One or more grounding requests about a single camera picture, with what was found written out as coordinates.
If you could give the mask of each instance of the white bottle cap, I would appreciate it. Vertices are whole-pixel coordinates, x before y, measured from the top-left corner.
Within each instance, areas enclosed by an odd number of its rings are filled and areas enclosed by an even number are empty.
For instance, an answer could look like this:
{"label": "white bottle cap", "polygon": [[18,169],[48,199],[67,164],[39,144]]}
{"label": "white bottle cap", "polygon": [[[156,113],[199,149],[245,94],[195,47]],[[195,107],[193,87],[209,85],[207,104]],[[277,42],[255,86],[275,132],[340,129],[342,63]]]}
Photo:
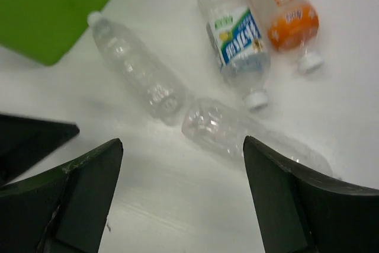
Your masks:
{"label": "white bottle cap", "polygon": [[93,27],[102,18],[103,16],[99,11],[92,11],[87,16],[87,23],[90,27]]}
{"label": "white bottle cap", "polygon": [[298,71],[302,74],[315,71],[324,64],[324,59],[318,52],[308,52],[298,61]]}
{"label": "white bottle cap", "polygon": [[257,108],[265,107],[268,104],[268,96],[266,90],[254,91],[247,95],[243,102],[245,103],[246,108],[250,111],[253,111]]}

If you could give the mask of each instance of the black pointed object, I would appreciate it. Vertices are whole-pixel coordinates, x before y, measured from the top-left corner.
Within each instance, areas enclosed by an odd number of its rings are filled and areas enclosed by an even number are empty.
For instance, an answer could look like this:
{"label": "black pointed object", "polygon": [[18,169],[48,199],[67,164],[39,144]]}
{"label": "black pointed object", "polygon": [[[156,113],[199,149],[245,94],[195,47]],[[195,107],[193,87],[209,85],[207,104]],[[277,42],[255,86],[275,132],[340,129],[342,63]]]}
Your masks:
{"label": "black pointed object", "polygon": [[379,252],[379,191],[325,176],[247,137],[249,178],[266,253]]}
{"label": "black pointed object", "polygon": [[79,133],[74,124],[0,114],[0,186]]}
{"label": "black pointed object", "polygon": [[114,139],[0,188],[0,252],[98,252],[122,156]]}

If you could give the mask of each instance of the unlabeled bottle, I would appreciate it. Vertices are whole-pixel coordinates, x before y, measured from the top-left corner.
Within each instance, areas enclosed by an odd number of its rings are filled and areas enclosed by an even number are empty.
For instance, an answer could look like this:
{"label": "unlabeled bottle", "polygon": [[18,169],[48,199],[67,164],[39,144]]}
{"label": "unlabeled bottle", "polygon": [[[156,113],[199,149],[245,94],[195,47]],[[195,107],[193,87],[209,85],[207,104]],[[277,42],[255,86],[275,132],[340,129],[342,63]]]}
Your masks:
{"label": "unlabeled bottle", "polygon": [[317,51],[319,18],[308,0],[249,0],[263,22],[272,46],[278,51],[294,50],[301,73],[324,64]]}
{"label": "unlabeled bottle", "polygon": [[237,89],[245,106],[267,105],[264,83],[270,57],[247,0],[198,0],[224,80]]}
{"label": "unlabeled bottle", "polygon": [[88,24],[105,64],[123,77],[152,117],[172,124],[186,97],[180,80],[124,25],[99,12],[88,15]]}
{"label": "unlabeled bottle", "polygon": [[268,130],[252,118],[216,100],[202,98],[194,101],[184,118],[182,132],[202,148],[241,160],[245,137],[253,136],[280,154],[332,176],[327,160],[316,151]]}

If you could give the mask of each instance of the orange bottle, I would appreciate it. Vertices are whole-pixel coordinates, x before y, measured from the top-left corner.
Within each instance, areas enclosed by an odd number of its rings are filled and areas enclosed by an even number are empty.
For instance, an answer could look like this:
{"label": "orange bottle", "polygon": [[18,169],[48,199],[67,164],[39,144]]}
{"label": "orange bottle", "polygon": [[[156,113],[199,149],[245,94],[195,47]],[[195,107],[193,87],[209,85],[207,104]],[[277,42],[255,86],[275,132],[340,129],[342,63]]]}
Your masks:
{"label": "orange bottle", "polygon": [[295,50],[302,73],[320,67],[324,60],[316,51],[319,17],[308,0],[249,0],[278,51]]}

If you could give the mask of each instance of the white table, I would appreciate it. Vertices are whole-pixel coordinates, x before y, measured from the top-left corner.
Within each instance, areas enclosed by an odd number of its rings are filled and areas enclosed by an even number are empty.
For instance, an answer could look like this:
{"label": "white table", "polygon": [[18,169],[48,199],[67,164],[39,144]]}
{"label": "white table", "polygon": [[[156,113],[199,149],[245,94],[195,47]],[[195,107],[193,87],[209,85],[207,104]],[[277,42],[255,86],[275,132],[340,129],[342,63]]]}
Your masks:
{"label": "white table", "polygon": [[[267,126],[327,157],[344,180],[379,188],[378,0],[311,0],[327,65],[301,78],[274,58]],[[111,0],[104,14],[136,29],[197,94],[240,108],[220,79],[196,0]],[[87,31],[51,68],[0,50],[0,109],[75,121],[81,134],[22,178],[119,137],[123,166],[100,252],[264,252],[242,169],[146,117],[104,67]]]}

